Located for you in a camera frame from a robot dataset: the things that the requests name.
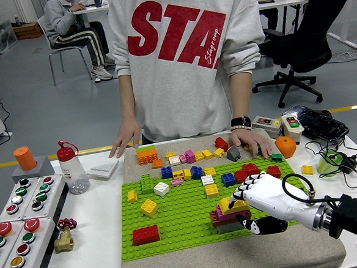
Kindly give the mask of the person's right hand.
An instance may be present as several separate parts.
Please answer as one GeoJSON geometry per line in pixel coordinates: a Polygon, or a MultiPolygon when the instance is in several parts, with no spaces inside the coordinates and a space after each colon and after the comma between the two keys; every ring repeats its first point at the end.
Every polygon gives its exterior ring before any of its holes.
{"type": "Polygon", "coordinates": [[[141,136],[140,126],[134,117],[123,118],[116,141],[112,145],[109,158],[120,158],[128,143],[133,140],[133,147],[138,148],[141,136]]]}

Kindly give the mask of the person's left hand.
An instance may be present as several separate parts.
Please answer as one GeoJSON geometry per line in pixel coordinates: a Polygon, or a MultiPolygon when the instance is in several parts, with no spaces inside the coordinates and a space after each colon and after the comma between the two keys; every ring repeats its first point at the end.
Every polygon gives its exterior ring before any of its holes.
{"type": "Polygon", "coordinates": [[[247,143],[252,147],[253,158],[258,157],[259,147],[264,158],[269,158],[272,155],[272,148],[269,140],[256,132],[248,129],[235,129],[230,135],[229,139],[235,146],[241,146],[242,143],[247,143]]]}

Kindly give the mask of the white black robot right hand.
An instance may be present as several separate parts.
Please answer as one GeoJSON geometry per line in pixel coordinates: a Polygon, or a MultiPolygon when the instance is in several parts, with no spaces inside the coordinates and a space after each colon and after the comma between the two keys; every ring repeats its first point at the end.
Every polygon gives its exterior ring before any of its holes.
{"type": "Polygon", "coordinates": [[[288,222],[291,220],[318,231],[319,220],[316,215],[319,206],[308,206],[287,195],[282,188],[282,180],[266,172],[248,176],[232,194],[229,209],[233,208],[239,199],[269,214],[257,220],[246,219],[242,215],[237,216],[240,224],[256,235],[281,233],[287,229],[288,222]]]}

